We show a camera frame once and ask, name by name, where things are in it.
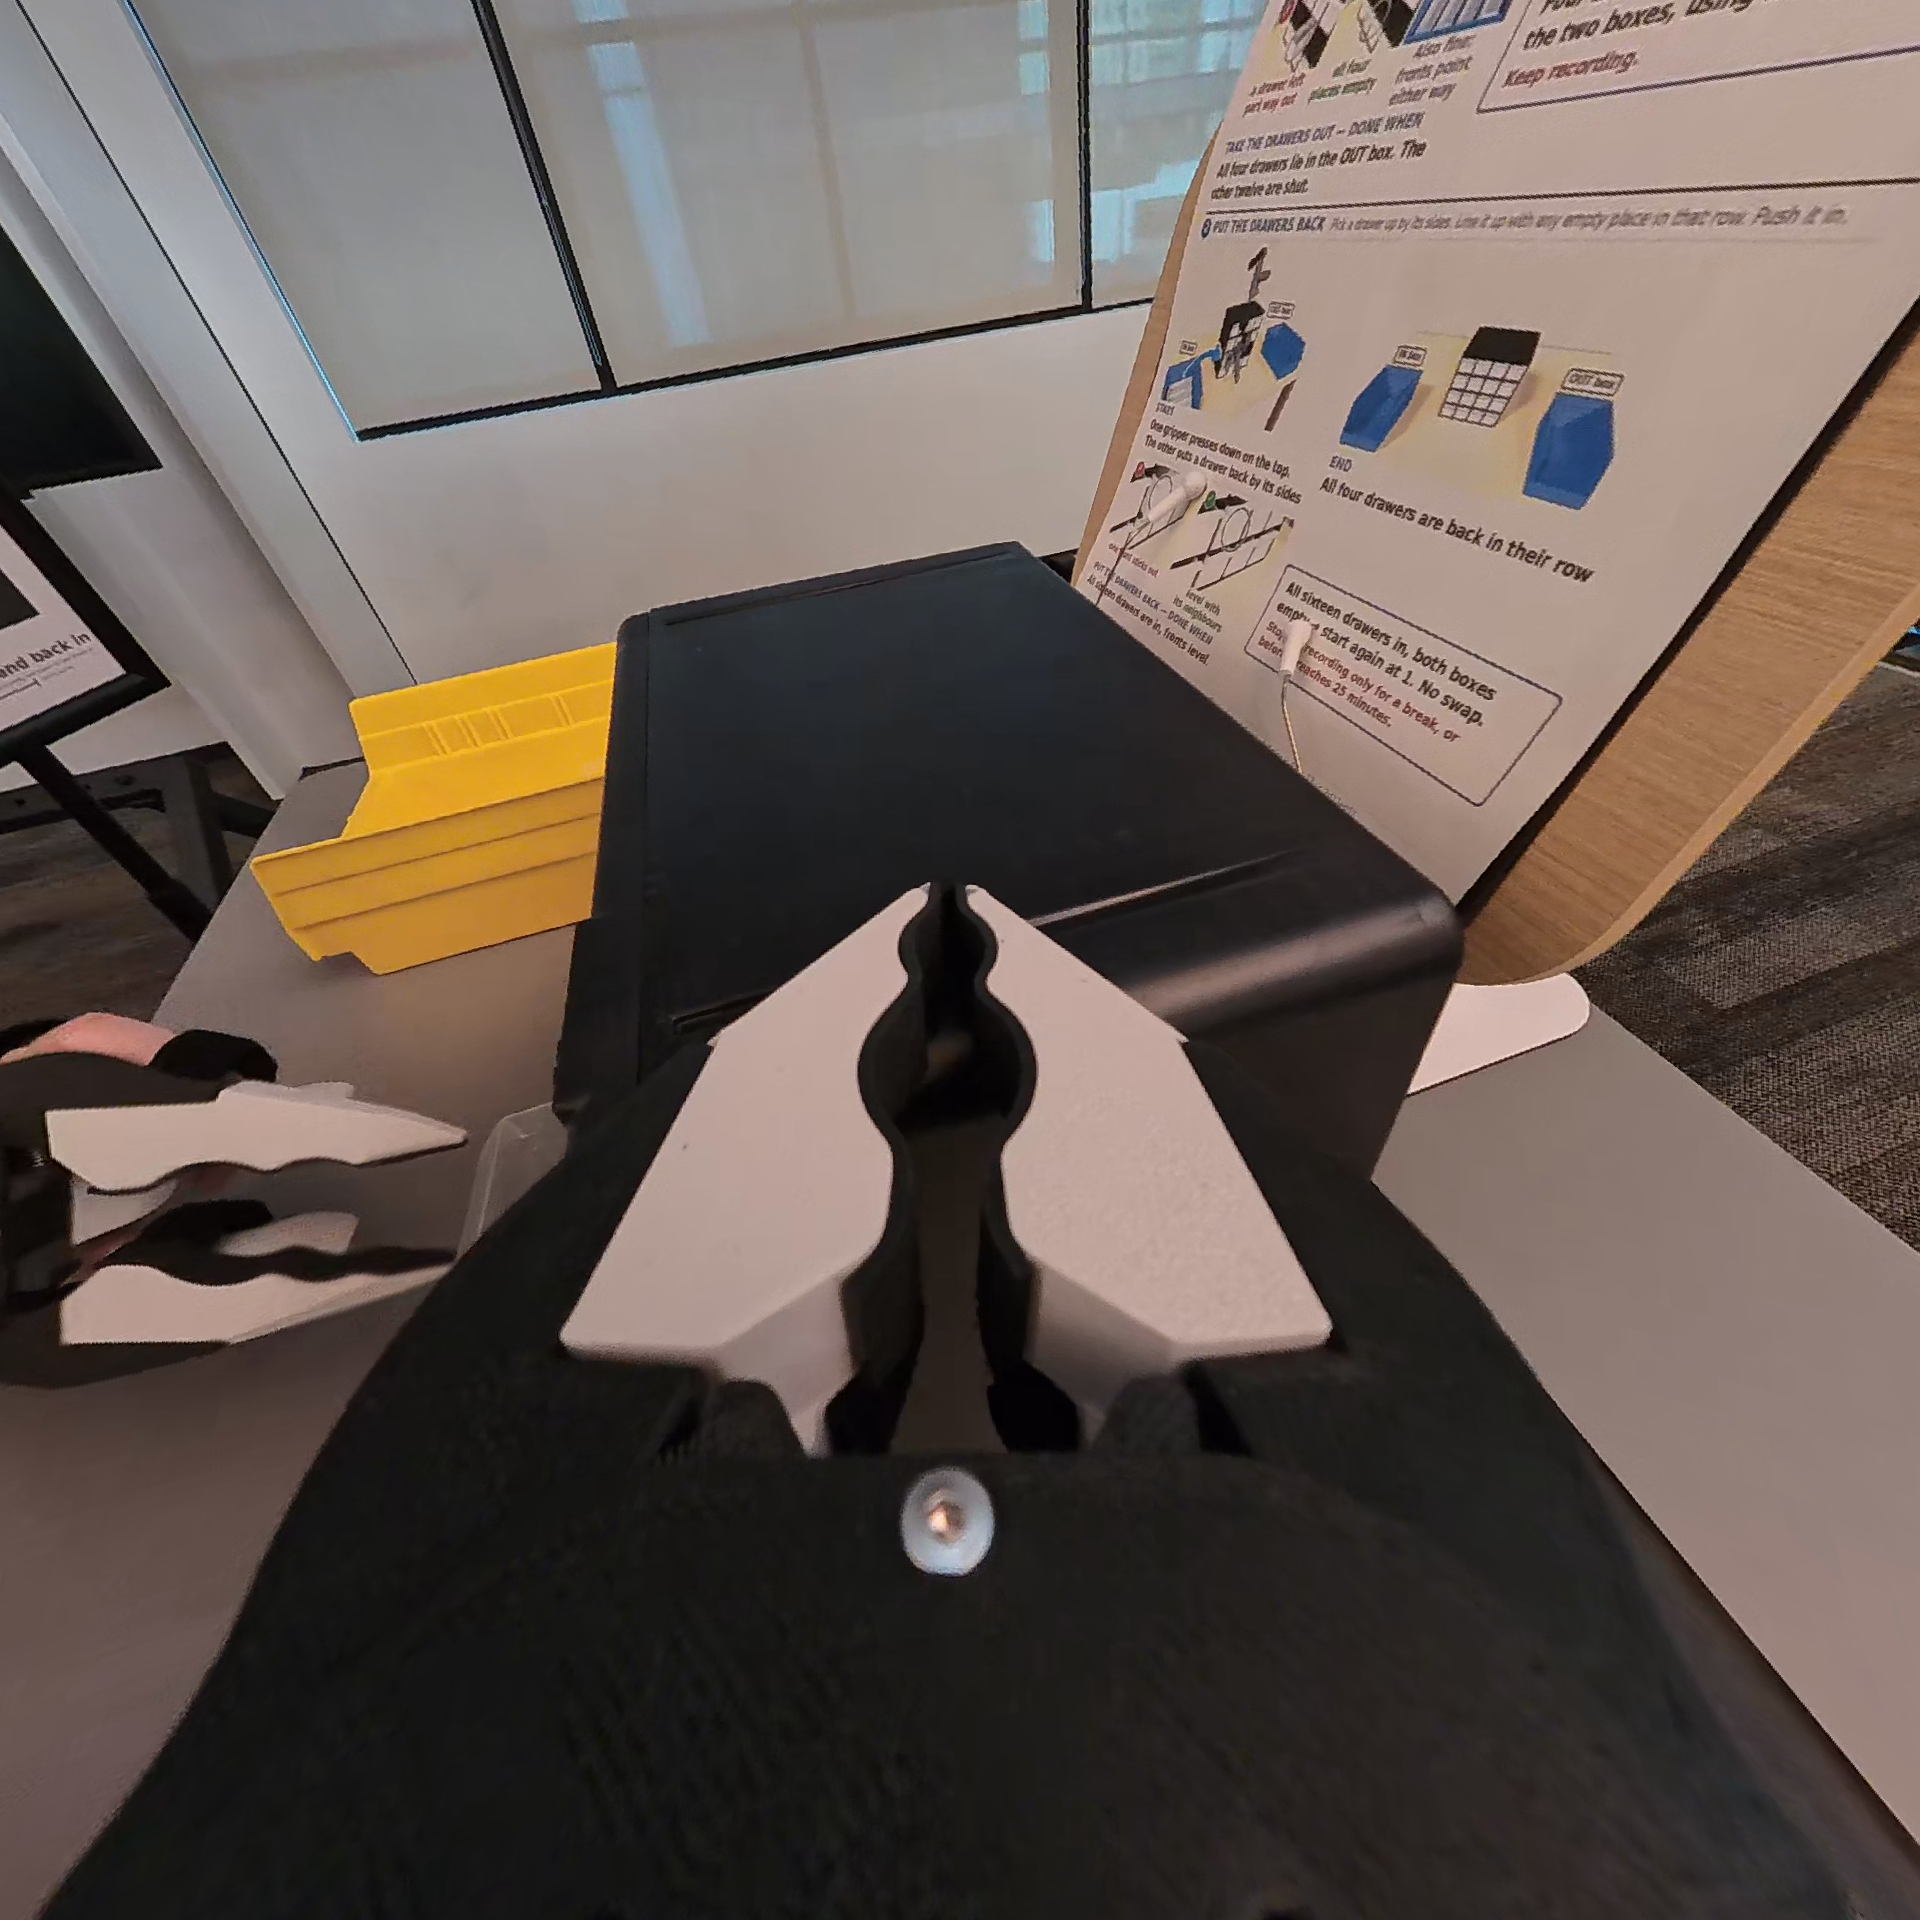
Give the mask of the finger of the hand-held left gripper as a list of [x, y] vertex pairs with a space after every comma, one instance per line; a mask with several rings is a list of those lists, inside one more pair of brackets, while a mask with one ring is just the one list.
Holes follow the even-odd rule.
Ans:
[[343, 1086], [233, 1086], [162, 1109], [49, 1109], [49, 1155], [127, 1220], [156, 1213], [202, 1165], [287, 1170], [382, 1165], [468, 1145], [464, 1125], [377, 1109]]
[[455, 1264], [449, 1248], [357, 1248], [355, 1234], [349, 1213], [296, 1213], [233, 1234], [156, 1224], [60, 1304], [60, 1338], [66, 1348], [233, 1348], [409, 1295]]

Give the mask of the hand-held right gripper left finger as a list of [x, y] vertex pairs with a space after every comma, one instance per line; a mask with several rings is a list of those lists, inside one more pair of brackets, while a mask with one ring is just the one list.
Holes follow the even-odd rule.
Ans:
[[574, 1357], [769, 1386], [807, 1453], [878, 1453], [920, 1348], [914, 1160], [946, 897], [914, 884], [697, 1055], [565, 1322]]

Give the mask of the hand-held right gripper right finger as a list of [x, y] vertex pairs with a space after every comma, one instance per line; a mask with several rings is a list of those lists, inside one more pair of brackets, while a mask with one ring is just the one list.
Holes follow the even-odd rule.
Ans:
[[974, 1322], [1006, 1448], [1082, 1448], [1116, 1392], [1189, 1359], [1332, 1342], [1189, 1043], [980, 884], [974, 1009], [1006, 1069]]

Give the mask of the clear plastic drawer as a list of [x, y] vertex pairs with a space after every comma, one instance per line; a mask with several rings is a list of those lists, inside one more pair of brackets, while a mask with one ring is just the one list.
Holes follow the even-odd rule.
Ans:
[[494, 1121], [473, 1160], [457, 1253], [468, 1253], [567, 1153], [567, 1125], [548, 1101]]

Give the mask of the black drawer cabinet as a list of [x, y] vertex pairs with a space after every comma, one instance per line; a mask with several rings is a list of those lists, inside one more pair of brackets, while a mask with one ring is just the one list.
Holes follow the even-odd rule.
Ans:
[[554, 1109], [583, 1121], [920, 878], [987, 884], [1369, 1173], [1451, 903], [1021, 542], [635, 614]]

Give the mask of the person's left hand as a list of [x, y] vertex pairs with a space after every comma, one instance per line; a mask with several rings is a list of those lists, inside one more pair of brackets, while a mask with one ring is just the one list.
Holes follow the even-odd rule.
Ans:
[[0, 1060], [29, 1060], [47, 1054], [90, 1054], [130, 1066], [150, 1066], [166, 1050], [173, 1029], [120, 1012], [81, 1012], [66, 1022], [21, 1022], [0, 1034]]

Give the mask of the black sign stand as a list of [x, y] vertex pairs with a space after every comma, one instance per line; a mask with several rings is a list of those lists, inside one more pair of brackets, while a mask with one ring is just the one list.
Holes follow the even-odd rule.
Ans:
[[[217, 784], [223, 760], [234, 760], [234, 752], [183, 749], [72, 769], [53, 757], [53, 749], [21, 749], [10, 765], [21, 769], [29, 784], [10, 784], [0, 792], [0, 830], [49, 827], [53, 816], [72, 819], [114, 867], [130, 876], [166, 926], [202, 938], [234, 878], [229, 839], [257, 839], [278, 816], [278, 801], [264, 791], [229, 792]], [[130, 835], [121, 819], [130, 807], [162, 816], [175, 858], [173, 867]]]

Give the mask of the yellow plastic bin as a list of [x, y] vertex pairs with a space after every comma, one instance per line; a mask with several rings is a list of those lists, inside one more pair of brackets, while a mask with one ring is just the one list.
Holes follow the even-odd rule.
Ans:
[[592, 916], [617, 649], [349, 704], [369, 760], [341, 835], [253, 853], [307, 956], [403, 971]]

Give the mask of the black-framed white sign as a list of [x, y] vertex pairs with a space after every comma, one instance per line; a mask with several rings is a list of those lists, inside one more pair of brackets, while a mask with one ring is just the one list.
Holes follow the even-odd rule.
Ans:
[[4, 765], [166, 690], [162, 668], [37, 520], [14, 479], [0, 486], [0, 599]]

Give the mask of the white board base plate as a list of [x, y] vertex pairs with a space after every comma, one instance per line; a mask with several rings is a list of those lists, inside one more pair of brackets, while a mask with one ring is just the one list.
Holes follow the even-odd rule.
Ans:
[[1590, 1012], [1571, 971], [1527, 984], [1451, 984], [1409, 1092], [1560, 1043], [1583, 1029]]

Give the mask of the dark wall screen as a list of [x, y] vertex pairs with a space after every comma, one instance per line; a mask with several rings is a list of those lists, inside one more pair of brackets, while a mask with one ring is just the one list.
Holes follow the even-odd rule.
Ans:
[[0, 235], [0, 472], [18, 497], [158, 472], [158, 455], [10, 235]]

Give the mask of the window with black frame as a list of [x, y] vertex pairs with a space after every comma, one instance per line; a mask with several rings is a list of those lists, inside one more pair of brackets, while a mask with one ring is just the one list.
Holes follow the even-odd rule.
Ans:
[[1250, 0], [150, 0], [357, 437], [1148, 293]]

